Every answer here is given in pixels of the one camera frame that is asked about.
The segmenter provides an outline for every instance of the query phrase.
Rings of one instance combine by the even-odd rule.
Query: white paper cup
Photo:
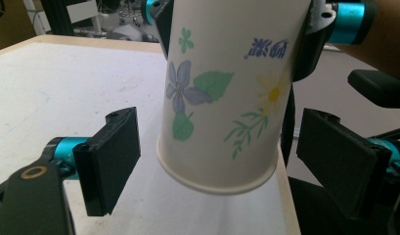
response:
[[[175,0],[157,151],[179,182],[237,194],[273,174],[309,0]]]

